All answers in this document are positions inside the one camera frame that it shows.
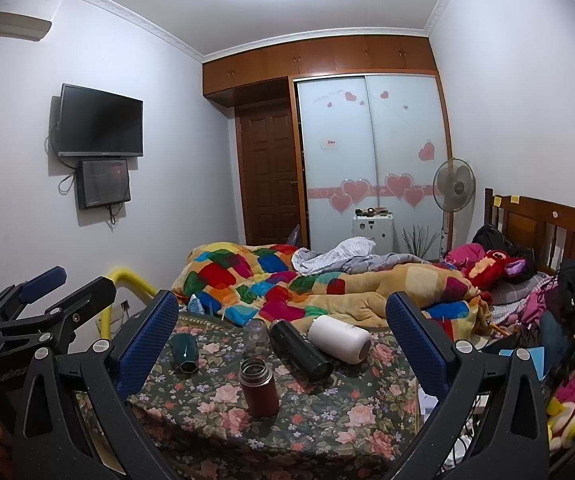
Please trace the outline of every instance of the headboard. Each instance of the headboard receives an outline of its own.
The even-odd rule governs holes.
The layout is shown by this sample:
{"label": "headboard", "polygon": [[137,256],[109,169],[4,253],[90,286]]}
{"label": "headboard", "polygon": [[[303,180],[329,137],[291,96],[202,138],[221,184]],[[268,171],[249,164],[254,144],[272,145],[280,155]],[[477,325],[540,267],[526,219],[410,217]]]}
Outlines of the headboard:
{"label": "headboard", "polygon": [[536,269],[554,274],[562,258],[575,258],[575,207],[526,196],[495,196],[485,189],[485,223],[533,249]]}

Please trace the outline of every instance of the yellow pipe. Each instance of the yellow pipe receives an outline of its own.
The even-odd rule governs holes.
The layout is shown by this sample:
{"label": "yellow pipe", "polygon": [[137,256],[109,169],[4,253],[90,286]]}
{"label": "yellow pipe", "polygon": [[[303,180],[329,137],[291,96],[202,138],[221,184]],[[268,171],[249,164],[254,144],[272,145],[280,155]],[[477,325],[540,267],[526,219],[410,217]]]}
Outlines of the yellow pipe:
{"label": "yellow pipe", "polygon": [[[118,282],[127,282],[148,294],[152,298],[158,293],[158,290],[156,290],[152,285],[142,279],[141,276],[138,276],[138,274],[132,272],[129,269],[126,269],[125,267],[119,267],[118,269],[112,270],[112,272],[109,273],[108,278],[112,280],[115,285]],[[111,324],[112,307],[108,306],[103,312],[100,313],[100,336],[103,339],[111,339]]]}

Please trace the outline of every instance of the metal screw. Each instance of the metal screw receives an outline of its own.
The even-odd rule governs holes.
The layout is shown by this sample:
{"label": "metal screw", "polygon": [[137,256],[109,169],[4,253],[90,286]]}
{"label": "metal screw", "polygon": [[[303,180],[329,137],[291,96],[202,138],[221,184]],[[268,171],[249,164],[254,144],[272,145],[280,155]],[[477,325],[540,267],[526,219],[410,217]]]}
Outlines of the metal screw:
{"label": "metal screw", "polygon": [[101,353],[109,348],[109,341],[107,339],[99,339],[92,345],[94,352]]}
{"label": "metal screw", "polygon": [[49,355],[49,350],[44,346],[40,347],[34,352],[34,357],[37,359],[45,359]]}
{"label": "metal screw", "polygon": [[461,354],[469,354],[472,350],[474,350],[474,347],[469,341],[461,339],[456,342],[456,349],[461,352]]}
{"label": "metal screw", "polygon": [[517,357],[519,359],[522,359],[523,361],[529,361],[530,360],[530,353],[528,350],[526,350],[524,348],[517,348]]}

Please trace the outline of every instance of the flat screen tv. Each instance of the flat screen tv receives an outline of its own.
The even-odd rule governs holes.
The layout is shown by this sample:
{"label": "flat screen tv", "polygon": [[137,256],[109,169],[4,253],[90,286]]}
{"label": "flat screen tv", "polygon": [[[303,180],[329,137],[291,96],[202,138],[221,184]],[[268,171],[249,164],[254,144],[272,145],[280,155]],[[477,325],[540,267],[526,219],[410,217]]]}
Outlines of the flat screen tv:
{"label": "flat screen tv", "polygon": [[142,101],[64,84],[54,149],[59,156],[142,156]]}

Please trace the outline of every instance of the door frame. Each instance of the door frame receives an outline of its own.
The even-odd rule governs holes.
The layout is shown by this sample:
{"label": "door frame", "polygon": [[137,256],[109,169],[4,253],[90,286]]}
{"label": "door frame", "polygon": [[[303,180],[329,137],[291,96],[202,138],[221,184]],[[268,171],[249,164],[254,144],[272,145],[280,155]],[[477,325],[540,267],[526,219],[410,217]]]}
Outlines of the door frame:
{"label": "door frame", "polygon": [[[449,120],[447,117],[447,105],[445,104],[445,94],[443,94],[443,85],[438,70],[414,70],[409,68],[392,68],[384,70],[382,68],[373,69],[356,69],[356,70],[332,70],[329,72],[317,72],[312,74],[291,75],[289,80],[289,98],[292,108],[292,127],[294,129],[294,147],[296,150],[296,179],[298,181],[298,200],[299,211],[301,214],[301,239],[303,246],[309,247],[309,222],[307,211],[307,188],[305,187],[305,167],[303,165],[303,140],[299,128],[298,107],[296,103],[296,85],[295,83],[307,79],[319,79],[327,77],[351,76],[351,75],[390,75],[390,74],[417,74],[432,75],[437,80],[439,89],[439,100],[443,110],[443,127],[445,129],[445,145],[447,147],[447,158],[452,158],[452,137],[449,130]],[[452,236],[454,231],[454,213],[447,214],[447,251],[452,249]]]}
{"label": "door frame", "polygon": [[[260,103],[252,103],[249,105],[242,105],[234,107],[234,122],[236,125],[236,154],[238,158],[238,184],[240,185],[240,206],[243,209],[243,229],[245,231],[245,243],[248,243],[250,240],[250,222],[248,221],[248,202],[247,202],[247,192],[245,189],[245,167],[243,164],[243,146],[242,146],[242,133],[240,129],[240,111],[250,110],[250,108],[261,108],[264,106],[270,105],[277,105],[277,104],[286,104],[289,105],[289,98],[288,97],[281,97],[279,99],[270,99],[268,101],[262,101]],[[296,162],[296,178],[299,182],[301,182],[300,178],[300,171],[298,169],[298,160]],[[300,201],[300,193],[299,193],[299,217],[302,218],[302,205]]]}

